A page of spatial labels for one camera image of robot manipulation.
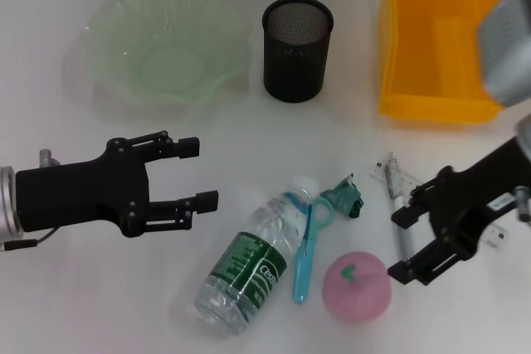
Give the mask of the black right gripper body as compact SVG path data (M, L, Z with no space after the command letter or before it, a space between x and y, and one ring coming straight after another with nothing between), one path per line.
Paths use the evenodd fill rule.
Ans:
M444 167L436 177L430 211L436 237L459 259L471 259L487 226L514 208L495 211L489 204L517 187L530 187L530 160L516 138L464 171Z

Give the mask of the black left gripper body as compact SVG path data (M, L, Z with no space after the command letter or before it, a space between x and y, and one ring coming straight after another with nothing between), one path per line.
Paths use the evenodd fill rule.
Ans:
M134 238L145 231L145 160L125 139L98 158L16 173L16 210L25 232L109 221Z

